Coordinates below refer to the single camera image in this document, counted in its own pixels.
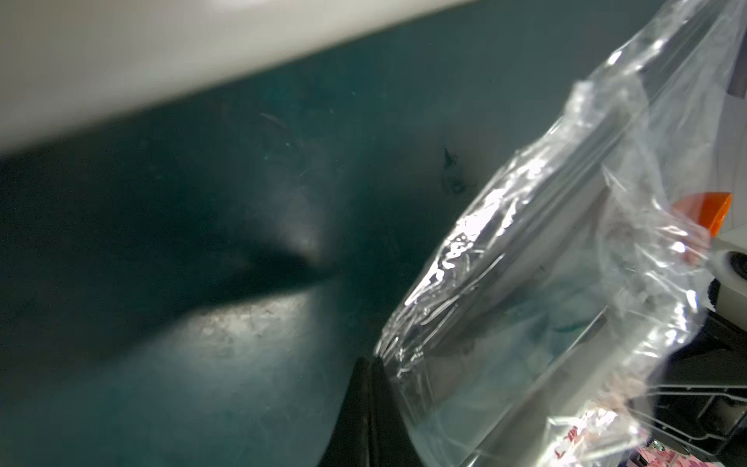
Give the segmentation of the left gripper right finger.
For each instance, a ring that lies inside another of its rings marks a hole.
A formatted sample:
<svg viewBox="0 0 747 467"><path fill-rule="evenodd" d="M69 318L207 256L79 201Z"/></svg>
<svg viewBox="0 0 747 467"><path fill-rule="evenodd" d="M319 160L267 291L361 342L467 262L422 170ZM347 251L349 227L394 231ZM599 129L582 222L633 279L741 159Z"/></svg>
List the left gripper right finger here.
<svg viewBox="0 0 747 467"><path fill-rule="evenodd" d="M380 358L372 364L371 465L422 467Z"/></svg>

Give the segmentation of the clear plastic wrap sheet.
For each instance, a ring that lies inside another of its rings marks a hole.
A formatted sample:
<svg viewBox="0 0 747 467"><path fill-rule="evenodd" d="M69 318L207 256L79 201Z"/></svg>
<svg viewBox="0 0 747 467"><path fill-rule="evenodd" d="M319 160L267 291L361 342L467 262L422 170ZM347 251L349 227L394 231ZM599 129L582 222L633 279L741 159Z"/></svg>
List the clear plastic wrap sheet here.
<svg viewBox="0 0 747 467"><path fill-rule="evenodd" d="M700 330L705 188L742 1L669 1L456 221L375 351L426 466L614 466Z"/></svg>

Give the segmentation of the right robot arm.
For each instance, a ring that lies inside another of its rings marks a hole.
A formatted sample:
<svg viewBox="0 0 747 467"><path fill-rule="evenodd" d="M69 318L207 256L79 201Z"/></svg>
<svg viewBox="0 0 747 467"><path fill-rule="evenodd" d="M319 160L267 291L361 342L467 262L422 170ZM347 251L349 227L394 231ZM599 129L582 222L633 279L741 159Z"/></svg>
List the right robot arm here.
<svg viewBox="0 0 747 467"><path fill-rule="evenodd" d="M630 400L653 438L703 461L746 463L746 229L713 241L706 319Z"/></svg>

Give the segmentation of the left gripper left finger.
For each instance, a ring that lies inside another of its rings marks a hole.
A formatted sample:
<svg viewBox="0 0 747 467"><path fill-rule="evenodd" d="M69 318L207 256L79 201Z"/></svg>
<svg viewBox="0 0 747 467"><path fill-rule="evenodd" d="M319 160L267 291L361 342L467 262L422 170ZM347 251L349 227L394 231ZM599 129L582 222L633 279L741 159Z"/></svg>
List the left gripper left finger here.
<svg viewBox="0 0 747 467"><path fill-rule="evenodd" d="M371 361L359 358L354 365L342 406L318 467L370 465Z"/></svg>

